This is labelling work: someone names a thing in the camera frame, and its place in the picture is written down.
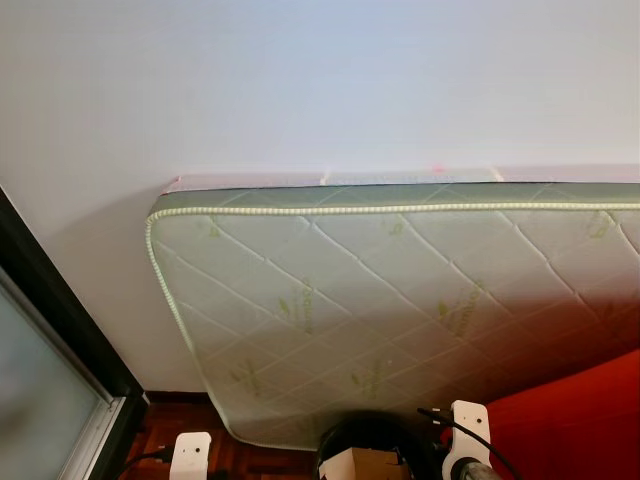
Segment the printed logo on mattress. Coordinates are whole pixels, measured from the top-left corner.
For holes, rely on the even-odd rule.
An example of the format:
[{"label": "printed logo on mattress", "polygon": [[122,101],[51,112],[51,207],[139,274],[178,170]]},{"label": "printed logo on mattress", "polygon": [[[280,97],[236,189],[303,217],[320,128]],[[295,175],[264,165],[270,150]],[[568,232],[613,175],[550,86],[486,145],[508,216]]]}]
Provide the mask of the printed logo on mattress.
[{"label": "printed logo on mattress", "polygon": [[488,402],[633,349],[638,188],[175,192],[147,245],[229,432],[313,449],[349,412]]}]

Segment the cardboard box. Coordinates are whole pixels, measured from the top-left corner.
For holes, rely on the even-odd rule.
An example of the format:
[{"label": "cardboard box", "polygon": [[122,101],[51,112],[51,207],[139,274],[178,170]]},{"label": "cardboard box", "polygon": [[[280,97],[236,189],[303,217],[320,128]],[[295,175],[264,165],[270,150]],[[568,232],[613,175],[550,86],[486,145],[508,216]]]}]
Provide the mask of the cardboard box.
[{"label": "cardboard box", "polygon": [[326,480],[409,480],[409,469],[398,465],[395,452],[350,448],[325,460],[318,469]]}]

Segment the baseboard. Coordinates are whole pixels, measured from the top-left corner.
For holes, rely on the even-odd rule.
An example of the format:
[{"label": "baseboard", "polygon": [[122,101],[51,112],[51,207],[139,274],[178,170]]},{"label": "baseboard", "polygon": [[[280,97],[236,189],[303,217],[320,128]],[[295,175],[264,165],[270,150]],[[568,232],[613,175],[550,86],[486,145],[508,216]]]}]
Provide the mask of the baseboard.
[{"label": "baseboard", "polygon": [[150,403],[191,403],[195,405],[211,403],[211,399],[206,392],[163,392],[152,390],[145,393]]}]

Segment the black door frame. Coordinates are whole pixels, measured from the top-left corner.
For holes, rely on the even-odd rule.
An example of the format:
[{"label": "black door frame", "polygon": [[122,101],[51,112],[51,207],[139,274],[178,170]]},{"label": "black door frame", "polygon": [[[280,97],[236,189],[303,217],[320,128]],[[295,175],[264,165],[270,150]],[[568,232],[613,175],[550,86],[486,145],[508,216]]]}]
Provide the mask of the black door frame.
[{"label": "black door frame", "polygon": [[147,408],[144,390],[0,188],[0,267],[113,397],[126,397],[91,480],[122,465]]}]

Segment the white wall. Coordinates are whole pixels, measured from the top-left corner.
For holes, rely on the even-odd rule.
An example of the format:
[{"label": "white wall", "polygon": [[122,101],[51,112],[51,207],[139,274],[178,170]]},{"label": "white wall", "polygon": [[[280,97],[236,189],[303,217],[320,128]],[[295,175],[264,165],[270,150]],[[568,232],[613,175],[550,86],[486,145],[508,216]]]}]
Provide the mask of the white wall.
[{"label": "white wall", "polygon": [[174,177],[634,172],[637,36],[635,0],[5,0],[0,183],[144,386],[201,390],[143,246]]}]

